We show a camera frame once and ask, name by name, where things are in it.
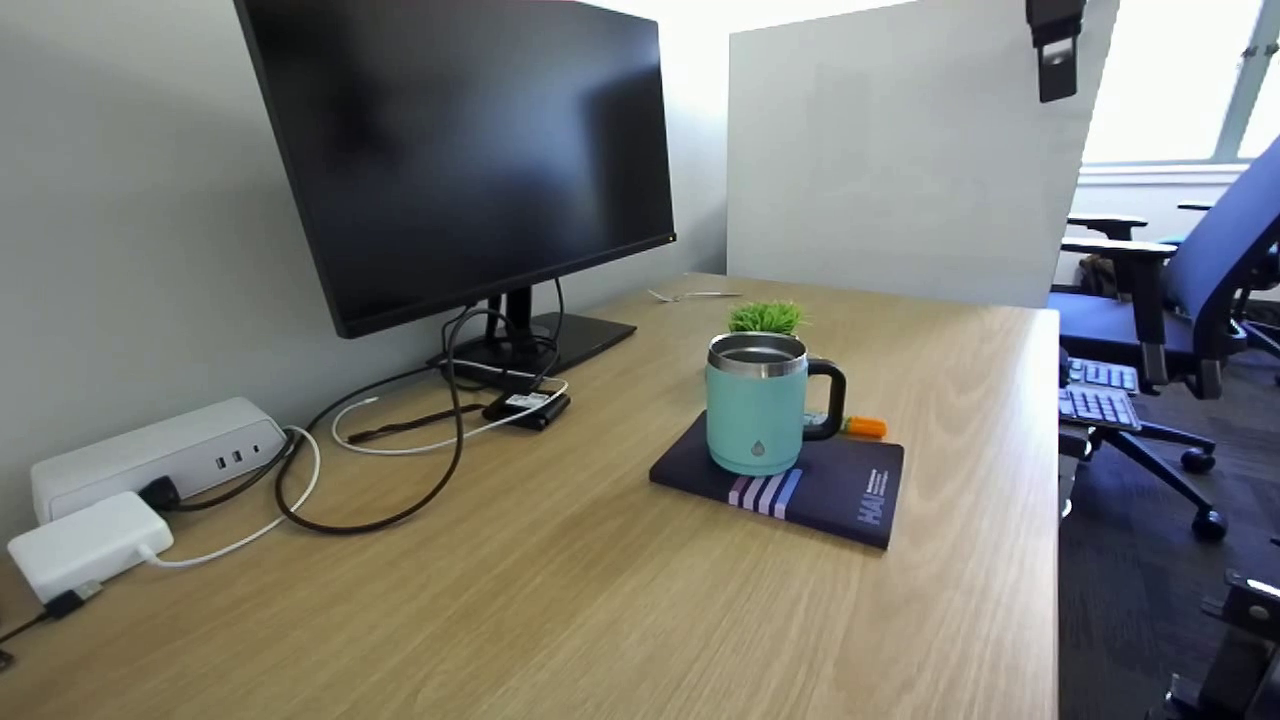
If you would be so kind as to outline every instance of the window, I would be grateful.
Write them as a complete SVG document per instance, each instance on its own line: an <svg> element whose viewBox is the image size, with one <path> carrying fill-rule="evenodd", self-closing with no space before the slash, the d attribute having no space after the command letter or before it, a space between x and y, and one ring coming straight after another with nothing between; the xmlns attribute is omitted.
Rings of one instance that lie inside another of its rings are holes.
<svg viewBox="0 0 1280 720"><path fill-rule="evenodd" d="M1084 163L1257 158L1280 132L1277 36L1280 0L1123 0Z"/></svg>

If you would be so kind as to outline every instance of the monitor screen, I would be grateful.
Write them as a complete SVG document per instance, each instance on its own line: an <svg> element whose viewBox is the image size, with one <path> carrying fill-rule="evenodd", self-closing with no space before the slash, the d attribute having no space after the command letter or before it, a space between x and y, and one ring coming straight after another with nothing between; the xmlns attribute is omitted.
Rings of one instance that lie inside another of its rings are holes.
<svg viewBox="0 0 1280 720"><path fill-rule="evenodd" d="M657 23L547 0L238 0L343 337L675 240Z"/></svg>

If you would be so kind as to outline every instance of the dark carpet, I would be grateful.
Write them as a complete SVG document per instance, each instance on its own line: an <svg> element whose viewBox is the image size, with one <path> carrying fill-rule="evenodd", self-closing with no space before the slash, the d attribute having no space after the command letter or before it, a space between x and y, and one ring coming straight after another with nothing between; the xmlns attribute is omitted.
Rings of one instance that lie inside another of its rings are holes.
<svg viewBox="0 0 1280 720"><path fill-rule="evenodd" d="M1217 441L1217 466L1190 475L1228 515L1221 544L1192 537L1194 506L1112 447L1082 465L1059 551L1064 720L1142 720L1179 673L1203 679L1222 625L1199 612L1235 569L1280 584L1280 361L1233 357L1221 400L1171 386L1134 400L1142 418ZM1175 466L1183 448L1149 443Z"/></svg>

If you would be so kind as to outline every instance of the small plant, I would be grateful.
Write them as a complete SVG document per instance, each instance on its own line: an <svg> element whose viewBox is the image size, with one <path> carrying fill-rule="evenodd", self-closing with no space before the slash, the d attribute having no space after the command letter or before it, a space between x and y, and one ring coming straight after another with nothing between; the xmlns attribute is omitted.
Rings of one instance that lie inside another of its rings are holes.
<svg viewBox="0 0 1280 720"><path fill-rule="evenodd" d="M795 334L803 322L804 311L795 302L751 302L730 311L728 331Z"/></svg>

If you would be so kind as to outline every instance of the chair caster wheel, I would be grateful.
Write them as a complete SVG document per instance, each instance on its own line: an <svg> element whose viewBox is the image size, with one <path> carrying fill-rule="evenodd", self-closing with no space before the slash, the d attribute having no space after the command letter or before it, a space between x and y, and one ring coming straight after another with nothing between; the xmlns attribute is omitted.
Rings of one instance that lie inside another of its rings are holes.
<svg viewBox="0 0 1280 720"><path fill-rule="evenodd" d="M1192 520L1192 533L1201 542L1219 542L1226 537L1226 518L1217 510L1201 510Z"/></svg>
<svg viewBox="0 0 1280 720"><path fill-rule="evenodd" d="M1198 447L1183 452L1183 468L1188 473L1196 473L1197 475L1208 473L1213 469L1213 465L1217 465L1217 459Z"/></svg>

